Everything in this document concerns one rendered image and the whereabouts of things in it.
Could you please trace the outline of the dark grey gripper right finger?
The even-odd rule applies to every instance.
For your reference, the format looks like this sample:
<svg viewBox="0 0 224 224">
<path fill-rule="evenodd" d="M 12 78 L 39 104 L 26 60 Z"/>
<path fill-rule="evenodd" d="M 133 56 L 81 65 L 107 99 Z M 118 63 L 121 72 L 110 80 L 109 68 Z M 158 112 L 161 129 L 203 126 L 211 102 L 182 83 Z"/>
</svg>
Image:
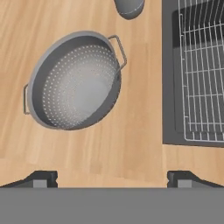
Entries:
<svg viewBox="0 0 224 224">
<path fill-rule="evenodd" d="M 191 171 L 168 171 L 167 179 L 168 188 L 224 188 L 224 185 L 201 179 Z"/>
</svg>

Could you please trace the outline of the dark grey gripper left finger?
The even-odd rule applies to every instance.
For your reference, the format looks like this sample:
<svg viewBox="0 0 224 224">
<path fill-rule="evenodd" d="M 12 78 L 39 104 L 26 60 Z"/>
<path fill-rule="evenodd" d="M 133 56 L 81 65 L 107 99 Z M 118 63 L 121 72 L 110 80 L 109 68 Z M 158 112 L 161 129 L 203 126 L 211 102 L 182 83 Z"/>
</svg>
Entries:
<svg viewBox="0 0 224 224">
<path fill-rule="evenodd" d="M 24 179 L 1 185 L 1 188 L 57 188 L 57 171 L 34 171 Z"/>
</svg>

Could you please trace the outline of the dark grey sink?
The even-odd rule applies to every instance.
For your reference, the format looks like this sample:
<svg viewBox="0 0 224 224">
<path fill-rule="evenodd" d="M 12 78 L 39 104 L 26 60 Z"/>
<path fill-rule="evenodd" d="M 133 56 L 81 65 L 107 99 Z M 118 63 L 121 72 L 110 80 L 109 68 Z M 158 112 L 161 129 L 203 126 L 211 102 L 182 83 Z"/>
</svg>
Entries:
<svg viewBox="0 0 224 224">
<path fill-rule="evenodd" d="M 178 0 L 162 0 L 162 127 L 163 143 L 221 147 L 224 143 L 184 139 Z"/>
</svg>

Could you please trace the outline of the grey metal colander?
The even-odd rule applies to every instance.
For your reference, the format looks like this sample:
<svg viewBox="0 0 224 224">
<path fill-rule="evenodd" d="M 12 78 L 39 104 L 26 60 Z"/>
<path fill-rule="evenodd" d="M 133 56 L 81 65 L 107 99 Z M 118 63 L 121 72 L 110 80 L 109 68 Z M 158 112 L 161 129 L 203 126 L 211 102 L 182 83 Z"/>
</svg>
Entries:
<svg viewBox="0 0 224 224">
<path fill-rule="evenodd" d="M 23 88 L 23 113 L 51 130 L 82 130 L 115 106 L 122 70 L 111 40 L 96 31 L 76 31 L 40 57 Z"/>
</svg>

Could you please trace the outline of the grey rounded cup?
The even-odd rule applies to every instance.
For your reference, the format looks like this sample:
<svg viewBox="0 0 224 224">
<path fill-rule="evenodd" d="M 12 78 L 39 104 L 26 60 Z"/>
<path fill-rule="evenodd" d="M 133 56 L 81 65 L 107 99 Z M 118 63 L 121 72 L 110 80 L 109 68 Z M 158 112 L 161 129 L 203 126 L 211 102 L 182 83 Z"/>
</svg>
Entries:
<svg viewBox="0 0 224 224">
<path fill-rule="evenodd" d="M 138 17 L 143 9 L 145 0 L 114 0 L 118 14 L 127 20 Z"/>
</svg>

